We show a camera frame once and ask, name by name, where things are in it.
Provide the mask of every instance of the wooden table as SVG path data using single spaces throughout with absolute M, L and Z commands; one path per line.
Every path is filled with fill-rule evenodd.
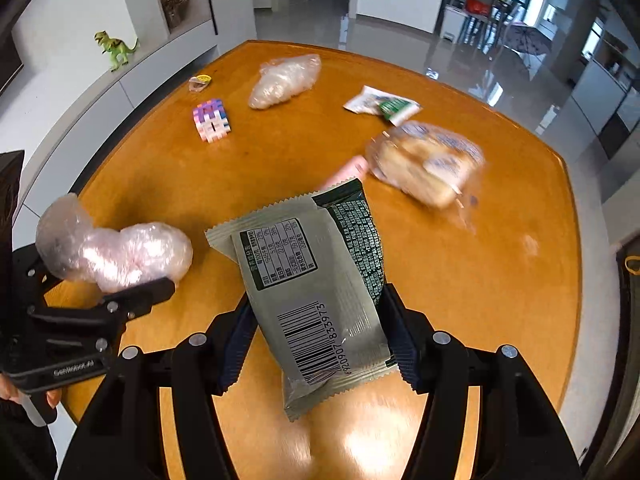
M 264 111 L 247 105 L 260 64 L 319 52 L 318 82 Z M 560 157 L 535 135 L 487 105 L 418 73 L 347 52 L 252 41 L 213 62 L 202 93 L 187 84 L 127 135 L 81 194 L 97 226 L 120 229 L 162 221 L 193 243 L 190 271 L 171 301 L 129 323 L 122 347 L 172 347 L 236 306 L 244 286 L 238 266 L 208 247 L 204 230 L 290 196 L 317 189 L 372 136 L 382 118 L 342 105 L 364 84 L 417 100 L 416 118 L 478 143 L 487 164 L 474 213 L 462 230 L 370 176 L 364 182 L 382 238 L 387 279 L 405 305 L 467 346 L 520 349 L 558 408 L 572 366 L 580 313 L 580 252 L 570 184 Z M 231 133 L 201 142 L 191 109 L 221 98 Z M 94 285 L 63 283 L 50 304 L 87 306 Z M 76 419 L 100 379 L 70 387 Z M 458 478 L 469 478 L 478 423 L 472 391 Z M 281 375 L 259 330 L 239 381 L 214 399 L 226 444 L 242 480 L 398 479 L 426 396 L 399 374 L 332 397 L 290 423 Z M 170 392 L 162 392 L 162 427 L 172 479 L 183 478 Z

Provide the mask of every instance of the red bag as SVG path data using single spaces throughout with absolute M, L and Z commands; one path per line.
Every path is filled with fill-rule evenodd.
M 489 12 L 491 12 L 491 5 L 484 4 L 479 0 L 466 0 L 465 10 L 470 14 L 480 14 L 481 16 L 488 16 Z

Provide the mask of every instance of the puzzle cube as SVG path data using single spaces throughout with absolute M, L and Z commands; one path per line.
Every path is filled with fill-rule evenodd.
M 193 109 L 193 122 L 202 140 L 213 142 L 231 131 L 220 99 L 211 99 Z

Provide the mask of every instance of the umbrella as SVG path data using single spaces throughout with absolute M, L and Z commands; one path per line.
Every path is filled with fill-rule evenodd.
M 502 44 L 529 56 L 551 53 L 551 40 L 535 27 L 529 27 L 525 23 L 512 23 L 504 35 Z

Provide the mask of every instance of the green dinosaur figurine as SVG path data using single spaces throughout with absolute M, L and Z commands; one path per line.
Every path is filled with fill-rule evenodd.
M 102 53 L 108 52 L 111 56 L 111 71 L 119 69 L 122 65 L 126 65 L 129 62 L 127 54 L 133 54 L 138 49 L 139 40 L 136 39 L 136 44 L 133 48 L 129 48 L 124 41 L 118 38 L 110 38 L 106 31 L 96 32 L 94 40 L 98 42 L 103 49 Z

